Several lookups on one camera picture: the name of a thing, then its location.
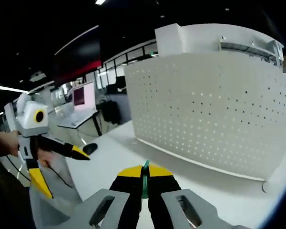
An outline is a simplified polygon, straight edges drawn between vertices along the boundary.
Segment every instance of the black ceiling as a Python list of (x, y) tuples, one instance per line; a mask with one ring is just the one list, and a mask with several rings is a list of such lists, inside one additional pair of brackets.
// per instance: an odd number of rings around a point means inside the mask
[[(277, 9), (250, 3), (245, 7), (193, 5), (185, 0), (107, 0), (102, 6), (94, 0), (53, 2), (0, 3), (0, 85), (30, 90), (49, 81), (58, 49), (95, 25), (101, 29), (102, 60), (155, 38), (155, 28), (171, 23), (235, 24), (264, 32), (286, 45), (286, 9), (279, 14)], [(47, 78), (30, 82), (31, 74), (39, 70)], [(16, 96), (0, 92), (0, 110)]]

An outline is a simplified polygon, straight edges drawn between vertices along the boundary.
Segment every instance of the glass wall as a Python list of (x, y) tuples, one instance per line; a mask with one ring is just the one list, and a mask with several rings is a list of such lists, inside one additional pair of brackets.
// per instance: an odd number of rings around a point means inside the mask
[(87, 82), (95, 80), (98, 89), (115, 84), (116, 78), (125, 76), (124, 67), (137, 61), (154, 58), (158, 56), (156, 42), (151, 42), (141, 47), (136, 47), (129, 52), (111, 59), (103, 64), (103, 67), (86, 75)]

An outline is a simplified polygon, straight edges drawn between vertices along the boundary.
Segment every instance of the green object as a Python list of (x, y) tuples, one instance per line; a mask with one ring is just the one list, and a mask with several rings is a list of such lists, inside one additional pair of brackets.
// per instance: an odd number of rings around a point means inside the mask
[[(149, 165), (149, 161), (147, 160), (145, 162), (145, 165), (143, 166), (143, 170), (146, 170)], [(148, 192), (147, 192), (147, 175), (143, 175), (143, 191), (142, 191), (142, 199), (148, 198)]]

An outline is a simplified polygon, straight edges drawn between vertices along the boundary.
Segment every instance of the perforated panel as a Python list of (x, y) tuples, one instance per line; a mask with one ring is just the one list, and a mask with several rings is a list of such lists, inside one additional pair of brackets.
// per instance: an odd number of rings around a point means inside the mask
[(125, 69), (136, 137), (217, 171), (267, 179), (286, 152), (286, 74), (242, 53), (181, 54)]

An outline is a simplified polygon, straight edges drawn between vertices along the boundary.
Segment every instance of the red stripe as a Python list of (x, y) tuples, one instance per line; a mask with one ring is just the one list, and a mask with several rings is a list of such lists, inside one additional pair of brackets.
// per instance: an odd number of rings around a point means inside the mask
[(94, 62), (91, 62), (91, 63), (89, 63), (89, 64), (87, 64), (87, 65), (85, 65), (85, 66), (83, 66), (82, 68), (80, 68), (80, 69), (78, 69), (78, 70), (76, 70), (76, 71), (74, 71), (74, 72), (72, 72), (72, 73), (69, 73), (69, 74), (65, 74), (65, 75), (63, 75), (63, 76), (60, 76), (59, 77), (59, 81), (67, 81), (67, 80), (70, 80), (70, 79), (72, 79), (72, 78), (75, 78), (76, 76), (79, 76), (79, 75), (81, 75), (81, 74), (83, 74), (83, 73), (86, 73), (86, 72), (88, 72), (88, 71), (90, 71), (90, 70), (92, 70), (92, 69), (95, 69), (95, 68), (97, 68), (97, 67), (99, 67), (99, 66), (101, 66), (102, 65), (102, 62), (101, 61), (94, 61)]

